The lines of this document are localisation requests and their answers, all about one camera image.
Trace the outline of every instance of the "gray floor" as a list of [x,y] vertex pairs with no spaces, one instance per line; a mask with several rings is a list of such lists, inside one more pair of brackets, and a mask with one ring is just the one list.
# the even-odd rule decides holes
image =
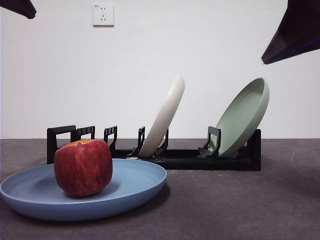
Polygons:
[[[172,148],[204,139],[170,140]],[[46,140],[1,140],[1,181],[46,164]],[[131,148],[135,140],[119,141]],[[168,170],[145,205],[84,222],[23,216],[0,200],[3,240],[319,240],[320,139],[262,140],[262,171]]]

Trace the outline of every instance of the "light green plate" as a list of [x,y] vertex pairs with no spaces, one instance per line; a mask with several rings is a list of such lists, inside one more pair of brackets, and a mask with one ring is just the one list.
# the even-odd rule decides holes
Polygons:
[[[231,102],[216,127],[221,129],[219,157],[232,157],[254,134],[268,106],[269,87],[263,78],[250,82]],[[211,135],[208,146],[215,148],[217,137]]]

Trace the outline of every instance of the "dish rack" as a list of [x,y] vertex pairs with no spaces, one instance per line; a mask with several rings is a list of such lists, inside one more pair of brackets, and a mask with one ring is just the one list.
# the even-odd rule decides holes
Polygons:
[[[95,126],[76,128],[75,125],[47,129],[47,164],[54,163],[55,152],[59,149],[57,135],[70,133],[70,142],[78,141],[81,136],[91,134],[95,139]],[[235,157],[219,157],[221,130],[208,127],[207,142],[198,149],[168,149],[169,129],[166,131],[163,144],[148,158],[138,158],[145,140],[145,126],[138,129],[137,145],[133,149],[116,149],[118,127],[104,129],[103,140],[108,143],[109,136],[113,141],[108,144],[114,159],[139,159],[158,164],[167,170],[234,170],[261,171],[261,130],[256,129],[247,143],[242,146]],[[210,151],[211,135],[216,136],[215,148]]]

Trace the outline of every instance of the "electrical outlet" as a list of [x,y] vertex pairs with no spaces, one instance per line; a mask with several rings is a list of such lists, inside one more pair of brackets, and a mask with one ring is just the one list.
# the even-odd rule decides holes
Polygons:
[[93,26],[114,26],[115,14],[113,4],[94,4],[92,6]]

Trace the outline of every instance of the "red apple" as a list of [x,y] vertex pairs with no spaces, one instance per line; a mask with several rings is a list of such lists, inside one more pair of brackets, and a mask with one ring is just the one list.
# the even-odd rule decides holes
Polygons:
[[54,174],[60,188],[72,196],[98,193],[112,178],[108,144],[98,139],[70,142],[55,152]]

